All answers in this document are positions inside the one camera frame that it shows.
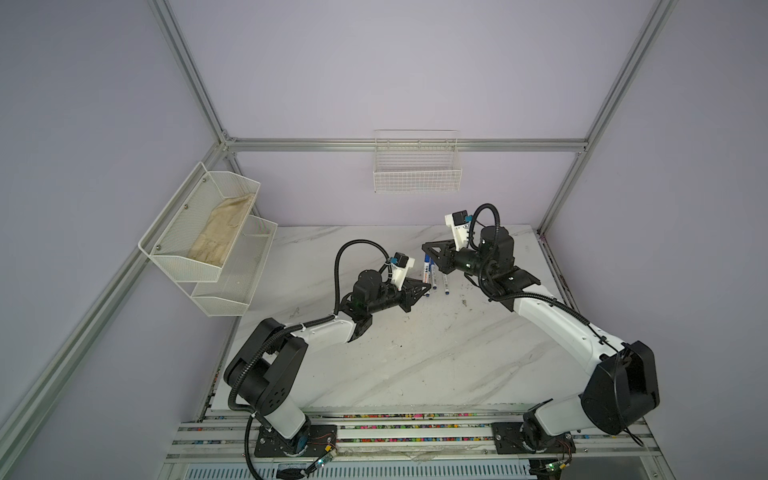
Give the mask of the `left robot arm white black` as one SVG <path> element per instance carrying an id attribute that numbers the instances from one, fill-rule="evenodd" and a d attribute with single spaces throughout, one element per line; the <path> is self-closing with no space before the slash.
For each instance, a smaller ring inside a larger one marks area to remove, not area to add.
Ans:
<path id="1" fill-rule="evenodd" d="M 309 439 L 311 421 L 290 392 L 307 354 L 361 338 L 374 314 L 391 308 L 409 313 L 431 290 L 399 267 L 362 271 L 345 295 L 338 282 L 334 287 L 331 314 L 290 326 L 262 320 L 225 369 L 228 409 L 247 413 L 296 450 Z"/>

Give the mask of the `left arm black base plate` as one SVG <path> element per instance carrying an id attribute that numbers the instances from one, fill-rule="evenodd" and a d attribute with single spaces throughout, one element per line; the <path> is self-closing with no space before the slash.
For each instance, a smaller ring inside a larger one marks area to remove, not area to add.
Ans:
<path id="1" fill-rule="evenodd" d="M 320 457 L 336 444 L 337 434 L 338 427 L 335 425 L 309 425 L 295 437 L 286 439 L 275 429 L 262 426 L 253 442 L 252 453 L 256 458 Z"/>

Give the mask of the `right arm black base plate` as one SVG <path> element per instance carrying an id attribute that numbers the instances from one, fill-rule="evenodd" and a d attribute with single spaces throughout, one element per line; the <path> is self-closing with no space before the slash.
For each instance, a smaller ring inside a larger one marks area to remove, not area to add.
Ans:
<path id="1" fill-rule="evenodd" d="M 569 454 L 575 450 L 569 432 L 553 437 L 525 422 L 494 422 L 491 430 L 498 454 Z"/>

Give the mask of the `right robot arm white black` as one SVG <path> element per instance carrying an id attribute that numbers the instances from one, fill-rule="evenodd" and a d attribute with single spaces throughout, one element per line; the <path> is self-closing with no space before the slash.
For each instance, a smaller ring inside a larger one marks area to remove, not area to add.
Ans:
<path id="1" fill-rule="evenodd" d="M 573 430 L 597 428 L 617 435 L 660 404 L 655 355 L 641 341 L 628 343 L 595 326 L 557 300 L 541 280 L 516 265 L 514 240 L 503 227 L 486 227 L 479 242 L 423 244 L 444 274 L 460 271 L 491 303 L 527 319 L 566 352 L 588 379 L 578 393 L 545 400 L 523 416 L 523 445 L 541 452 Z"/>

